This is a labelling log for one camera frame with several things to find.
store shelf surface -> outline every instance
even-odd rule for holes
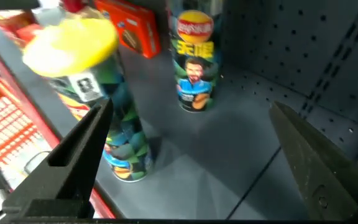
[[[22,63],[20,51],[1,31],[0,54],[53,128],[62,136],[69,132],[75,119]],[[146,134],[160,138],[161,144],[154,149],[154,172],[137,183],[118,181],[102,160],[96,178],[101,189],[127,218],[226,218],[278,149],[270,102],[259,97],[269,93],[263,85],[280,87],[251,73],[228,70],[214,108],[188,113],[178,105],[169,51],[151,60],[127,49],[121,55],[139,114],[144,126],[150,126]],[[289,104],[299,108],[302,97],[291,97]]]
[[[257,182],[233,220],[307,220],[308,213],[283,151]]]

lay's chip can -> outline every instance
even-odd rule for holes
[[[168,0],[168,8],[180,106],[204,111],[220,73],[223,0]]]

red snack box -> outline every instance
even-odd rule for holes
[[[38,24],[31,24],[19,29],[17,31],[17,36],[23,40],[24,45],[27,45],[42,29],[42,26]]]
[[[95,0],[98,10],[112,21],[120,43],[146,58],[161,51],[160,40],[151,10],[119,0]]]
[[[0,11],[0,28],[19,47],[23,47],[23,43],[17,36],[17,30],[35,23],[37,20],[31,10]]]

lay's logo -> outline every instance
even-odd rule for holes
[[[214,21],[207,14],[188,10],[180,14],[177,20],[177,32],[188,43],[206,42],[214,30]]]

pegboard wall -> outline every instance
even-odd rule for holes
[[[294,109],[357,159],[358,1],[230,0],[224,23],[225,66],[304,96],[302,107]],[[249,82],[236,80],[233,88]],[[266,88],[262,94],[283,95],[268,86],[259,88]]]

